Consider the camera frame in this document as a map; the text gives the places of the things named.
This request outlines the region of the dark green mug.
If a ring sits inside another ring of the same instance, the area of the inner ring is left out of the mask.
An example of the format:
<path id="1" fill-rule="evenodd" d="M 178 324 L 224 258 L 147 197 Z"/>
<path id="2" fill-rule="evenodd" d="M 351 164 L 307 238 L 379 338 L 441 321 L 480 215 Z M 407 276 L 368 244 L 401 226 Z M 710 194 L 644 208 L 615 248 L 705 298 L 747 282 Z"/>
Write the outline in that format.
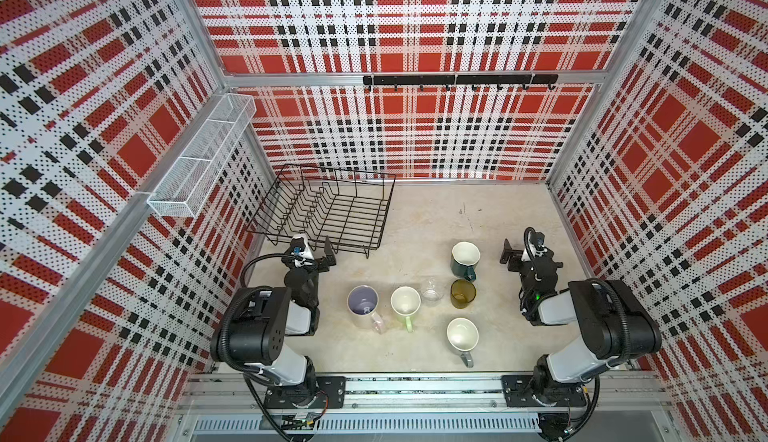
<path id="1" fill-rule="evenodd" d="M 451 271 L 457 278 L 474 283 L 477 279 L 476 266 L 480 259 L 481 252 L 475 244 L 458 242 L 451 250 Z"/>

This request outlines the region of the purple iridescent mug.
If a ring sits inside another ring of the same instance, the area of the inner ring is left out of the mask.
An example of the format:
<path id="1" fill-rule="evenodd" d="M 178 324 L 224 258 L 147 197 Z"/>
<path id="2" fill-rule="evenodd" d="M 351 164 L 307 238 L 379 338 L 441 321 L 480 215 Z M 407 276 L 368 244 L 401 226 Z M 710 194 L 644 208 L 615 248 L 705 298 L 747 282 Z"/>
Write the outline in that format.
<path id="1" fill-rule="evenodd" d="M 384 332 L 384 320 L 377 312 L 379 301 L 377 291 L 368 285 L 359 285 L 349 292 L 347 309 L 358 328 L 373 330 L 378 334 Z"/>

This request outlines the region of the black wire dish rack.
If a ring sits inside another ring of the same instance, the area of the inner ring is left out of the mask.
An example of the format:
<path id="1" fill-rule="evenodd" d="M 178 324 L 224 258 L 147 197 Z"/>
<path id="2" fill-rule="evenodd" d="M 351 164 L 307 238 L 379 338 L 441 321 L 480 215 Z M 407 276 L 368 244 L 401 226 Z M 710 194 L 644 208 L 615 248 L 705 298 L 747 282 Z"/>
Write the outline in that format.
<path id="1" fill-rule="evenodd" d="M 278 245 L 307 236 L 316 249 L 369 256 L 382 243 L 398 177 L 386 172 L 286 164 L 261 198 L 247 231 Z"/>

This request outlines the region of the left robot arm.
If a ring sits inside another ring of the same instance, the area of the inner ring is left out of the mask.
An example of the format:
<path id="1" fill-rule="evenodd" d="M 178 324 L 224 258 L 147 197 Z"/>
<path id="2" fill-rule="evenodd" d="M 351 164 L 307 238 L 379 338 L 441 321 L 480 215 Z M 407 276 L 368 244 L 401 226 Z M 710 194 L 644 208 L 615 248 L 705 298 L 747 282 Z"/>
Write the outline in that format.
<path id="1" fill-rule="evenodd" d="M 282 253 L 260 255 L 246 263 L 241 287 L 211 338 L 216 362 L 242 373 L 273 397 L 296 407 L 307 407 L 321 394 L 314 364 L 291 349 L 288 337 L 312 336 L 320 321 L 319 276 L 336 265 L 330 239 L 324 255 L 315 258 L 307 236 L 296 235 Z M 247 272 L 256 264 L 278 259 L 287 268 L 281 286 L 249 286 Z"/>

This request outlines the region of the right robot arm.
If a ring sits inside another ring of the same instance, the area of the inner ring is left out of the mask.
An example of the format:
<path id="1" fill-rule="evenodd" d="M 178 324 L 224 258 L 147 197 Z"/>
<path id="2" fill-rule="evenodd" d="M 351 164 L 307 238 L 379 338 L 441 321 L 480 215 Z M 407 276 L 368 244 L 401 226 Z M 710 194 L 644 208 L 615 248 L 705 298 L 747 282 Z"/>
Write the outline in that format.
<path id="1" fill-rule="evenodd" d="M 563 349 L 539 357 L 529 375 L 502 378 L 509 406 L 585 406 L 588 383 L 661 349 L 658 324 L 623 281 L 589 278 L 559 290 L 558 270 L 564 264 L 554 260 L 545 235 L 534 228 L 524 230 L 520 249 L 504 241 L 500 263 L 519 275 L 519 311 L 525 320 L 579 329 Z"/>

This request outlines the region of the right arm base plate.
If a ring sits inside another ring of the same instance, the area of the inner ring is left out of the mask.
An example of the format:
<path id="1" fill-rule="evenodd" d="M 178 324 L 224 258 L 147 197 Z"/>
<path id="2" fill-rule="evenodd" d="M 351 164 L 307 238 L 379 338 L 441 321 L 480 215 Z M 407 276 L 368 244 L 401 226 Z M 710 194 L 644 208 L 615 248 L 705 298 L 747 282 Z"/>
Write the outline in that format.
<path id="1" fill-rule="evenodd" d="M 585 408 L 586 395 L 579 384 L 550 381 L 532 374 L 503 375 L 502 393 L 512 407 Z"/>

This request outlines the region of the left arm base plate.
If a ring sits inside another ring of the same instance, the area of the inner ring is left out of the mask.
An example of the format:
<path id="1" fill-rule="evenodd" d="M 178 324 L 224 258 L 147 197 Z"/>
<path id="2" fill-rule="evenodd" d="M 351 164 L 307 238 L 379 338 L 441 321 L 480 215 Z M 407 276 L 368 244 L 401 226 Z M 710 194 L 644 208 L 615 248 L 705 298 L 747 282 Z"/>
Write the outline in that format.
<path id="1" fill-rule="evenodd" d="M 264 404 L 268 409 L 338 409 L 343 407 L 345 389 L 343 376 L 309 374 L 301 384 L 268 389 Z"/>

